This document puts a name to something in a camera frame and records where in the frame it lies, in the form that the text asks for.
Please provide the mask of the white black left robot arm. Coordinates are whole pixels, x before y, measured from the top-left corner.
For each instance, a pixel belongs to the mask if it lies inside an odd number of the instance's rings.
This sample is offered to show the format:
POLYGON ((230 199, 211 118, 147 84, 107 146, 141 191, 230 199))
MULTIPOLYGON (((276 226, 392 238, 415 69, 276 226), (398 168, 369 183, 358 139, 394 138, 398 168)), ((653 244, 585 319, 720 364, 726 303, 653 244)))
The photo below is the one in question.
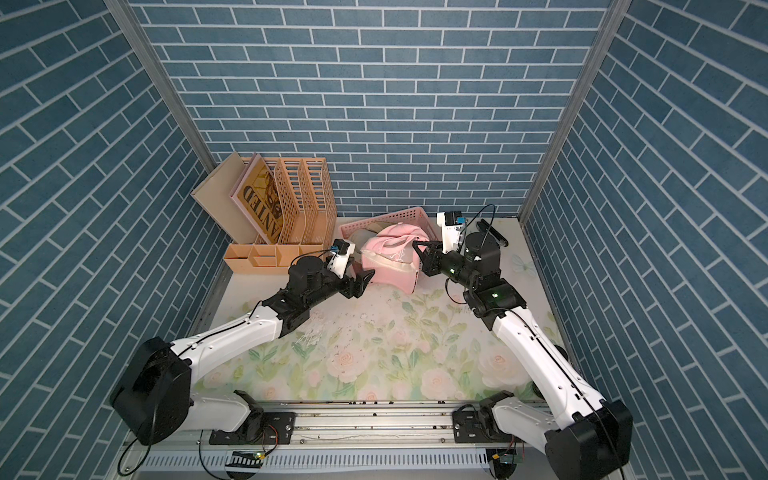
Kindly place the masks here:
POLYGON ((375 273, 363 270, 350 277, 350 262, 340 254, 328 261, 303 257, 290 267, 286 286, 250 313, 188 338, 145 341, 110 395, 112 408, 145 446, 178 430, 241 432, 255 439, 262 409, 248 393, 205 398, 193 392, 193 385, 232 358, 293 332, 312 307, 331 296, 361 297, 375 273))

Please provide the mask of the pink baseball cap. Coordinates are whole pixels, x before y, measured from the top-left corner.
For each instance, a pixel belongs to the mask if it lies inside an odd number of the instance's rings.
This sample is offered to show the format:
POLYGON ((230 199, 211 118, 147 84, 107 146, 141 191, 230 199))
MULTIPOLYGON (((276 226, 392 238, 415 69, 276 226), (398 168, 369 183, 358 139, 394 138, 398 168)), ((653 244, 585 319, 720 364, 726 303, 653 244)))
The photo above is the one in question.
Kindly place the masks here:
POLYGON ((410 295, 421 271, 421 261, 412 243, 428 240, 426 232, 416 225, 389 226, 362 247, 362 268, 375 271, 373 284, 390 285, 410 295))

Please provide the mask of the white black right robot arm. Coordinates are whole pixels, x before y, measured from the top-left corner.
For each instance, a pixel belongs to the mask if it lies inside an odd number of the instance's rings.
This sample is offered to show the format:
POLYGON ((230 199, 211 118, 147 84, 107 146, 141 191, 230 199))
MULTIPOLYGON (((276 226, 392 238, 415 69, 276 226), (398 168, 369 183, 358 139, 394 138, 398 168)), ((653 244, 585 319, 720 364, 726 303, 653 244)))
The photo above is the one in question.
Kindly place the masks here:
POLYGON ((544 453, 560 479, 603 479, 626 465, 630 410, 607 401, 546 337, 503 278, 495 239, 481 232, 463 238, 450 227, 440 241, 412 245, 425 275, 443 274, 463 286, 467 306, 512 351, 550 408, 543 414, 513 395, 497 398, 490 406, 496 427, 544 453))

